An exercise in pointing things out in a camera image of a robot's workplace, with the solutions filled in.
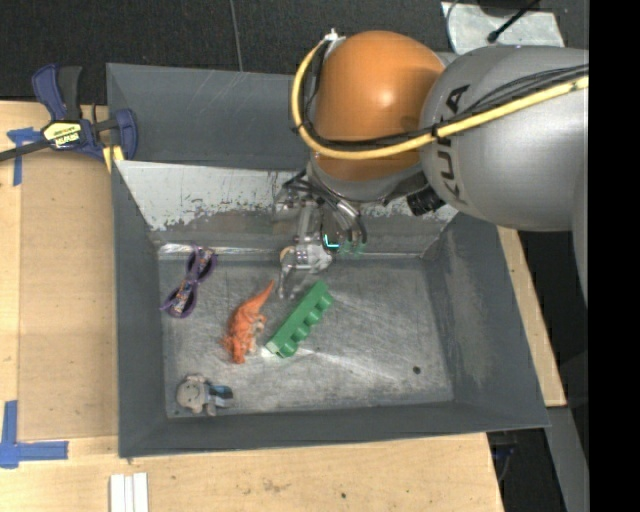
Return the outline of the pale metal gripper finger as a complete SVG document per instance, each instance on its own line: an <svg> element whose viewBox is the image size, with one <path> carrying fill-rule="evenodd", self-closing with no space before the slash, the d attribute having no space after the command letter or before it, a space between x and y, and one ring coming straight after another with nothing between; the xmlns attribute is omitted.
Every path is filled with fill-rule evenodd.
<svg viewBox="0 0 640 512"><path fill-rule="evenodd" d="M291 270L291 294L303 295L332 263L332 256L322 245L297 245Z"/></svg>
<svg viewBox="0 0 640 512"><path fill-rule="evenodd" d="M284 247L279 254L280 277L278 285L278 295L281 299L293 300L294 277L297 268L296 248L294 246Z"/></svg>

